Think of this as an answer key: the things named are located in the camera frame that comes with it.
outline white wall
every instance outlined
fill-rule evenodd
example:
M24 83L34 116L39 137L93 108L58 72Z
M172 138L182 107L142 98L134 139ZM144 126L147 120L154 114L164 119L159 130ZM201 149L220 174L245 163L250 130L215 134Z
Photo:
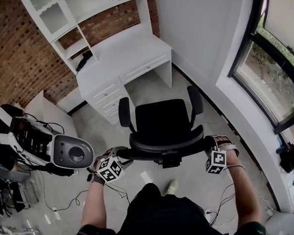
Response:
M63 99L61 99L57 103L57 106L67 113L84 101L85 100L82 98L79 92L79 87L77 87L74 90L72 90L69 94L67 94Z
M248 94L227 74L241 44L252 0L156 0L161 38L172 61L231 121L262 167L280 208L293 212L289 183L282 173L272 126Z

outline window frame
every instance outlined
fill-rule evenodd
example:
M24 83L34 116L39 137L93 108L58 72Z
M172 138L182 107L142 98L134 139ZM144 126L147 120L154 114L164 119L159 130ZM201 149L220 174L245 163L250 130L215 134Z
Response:
M287 117L285 117L282 121L278 121L272 113L272 111L270 110L270 108L259 97L259 95L254 91L254 89L244 80L243 77L241 77L237 73L237 69L240 63L246 57L245 54L247 51L248 44L250 43L250 41L252 41L255 44L257 44L261 49L263 49L264 52L267 53L280 66L280 68L287 74L287 76L294 83L294 66L269 40L267 40L264 36L262 36L256 31L262 15L261 12L263 3L264 0L253 0L250 17L246 26L246 31L244 33L242 43L234 59L228 77L233 78L248 93L248 95L255 101L257 106L263 111L265 116L269 119L270 123L273 126L273 132L276 135L279 135L281 140L285 140L285 135L283 135L283 131L294 125L294 111L290 113ZM265 10L263 26L266 25L267 11L268 6Z

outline chair armrest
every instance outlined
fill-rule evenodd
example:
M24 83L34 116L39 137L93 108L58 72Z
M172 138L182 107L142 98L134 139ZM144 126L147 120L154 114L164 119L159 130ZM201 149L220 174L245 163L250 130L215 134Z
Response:
M135 129L131 122L128 97L121 98L119 101L119 119L122 127L129 127L130 130L135 133Z
M187 91L188 91L188 95L190 96L191 104L192 104L195 115L203 113L204 110L202 105L202 99L197 87L188 86Z

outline chair seat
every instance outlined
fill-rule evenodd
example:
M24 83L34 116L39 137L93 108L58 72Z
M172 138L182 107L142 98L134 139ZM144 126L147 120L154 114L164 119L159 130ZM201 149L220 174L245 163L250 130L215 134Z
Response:
M185 103L172 99L136 107L137 133L151 139L174 139L191 132Z

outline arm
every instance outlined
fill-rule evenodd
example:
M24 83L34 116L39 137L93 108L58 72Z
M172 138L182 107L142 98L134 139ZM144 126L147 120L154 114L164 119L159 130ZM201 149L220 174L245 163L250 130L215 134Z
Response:
M93 182L89 186L86 202L83 209L82 224L106 228L107 215L103 199L103 185Z
M220 147L229 145L228 143L221 144ZM229 150L226 153L227 165L240 165L241 162L236 156L234 150ZM260 206L258 203L257 195L253 189L253 186L242 167L230 167L234 188L236 209L239 216L238 228L249 222L261 221Z

